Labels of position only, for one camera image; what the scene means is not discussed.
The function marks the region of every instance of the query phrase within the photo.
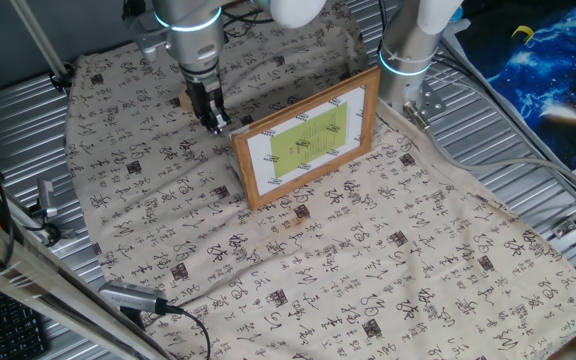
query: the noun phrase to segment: metal platform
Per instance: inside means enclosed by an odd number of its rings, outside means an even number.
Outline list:
[[[389,16],[398,0],[387,0]],[[381,37],[379,8],[375,0],[347,0],[357,18],[369,55],[376,62]],[[460,75],[434,64],[431,76]],[[508,157],[537,156],[518,126],[477,92],[429,79],[447,105],[447,111],[431,119],[442,145],[460,161],[481,163]],[[53,221],[74,228],[77,238],[62,240],[52,250],[95,289],[104,282],[91,247],[79,201],[75,195],[64,155],[64,123],[68,102],[47,76],[0,91],[0,170],[5,187],[24,205],[36,201],[36,178],[55,184],[59,216]],[[530,166],[510,166],[474,175],[504,200],[530,226],[539,231],[576,267],[576,231],[556,239],[552,227],[576,211],[576,199],[550,172]],[[115,359],[91,341],[46,320],[51,349],[43,359]]]

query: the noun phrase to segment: picture frame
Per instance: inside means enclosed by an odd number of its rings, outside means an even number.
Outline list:
[[[251,210],[371,151],[379,73],[366,70],[231,134]]]

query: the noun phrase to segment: beige cloth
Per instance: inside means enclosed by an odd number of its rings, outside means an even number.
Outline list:
[[[221,57],[236,124],[365,58],[343,1],[245,39]],[[391,109],[370,154],[251,212],[227,137],[178,107],[172,60],[129,45],[78,66],[66,152],[106,278],[200,317],[213,359],[545,359],[576,335],[572,266]],[[205,358],[191,320],[144,318],[176,358]]]

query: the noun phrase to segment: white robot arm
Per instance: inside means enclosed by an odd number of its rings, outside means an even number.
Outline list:
[[[164,46],[179,62],[195,115],[210,132],[218,134],[230,123],[223,107],[219,79],[219,53],[224,45],[221,6],[234,0],[153,0],[161,29],[147,32],[140,22],[143,0],[124,5],[124,24],[148,61],[155,61]],[[253,0],[286,27],[312,21],[326,0]]]

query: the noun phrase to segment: keyboard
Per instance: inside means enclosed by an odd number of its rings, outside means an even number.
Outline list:
[[[0,360],[36,359],[47,351],[41,316],[0,293]]]

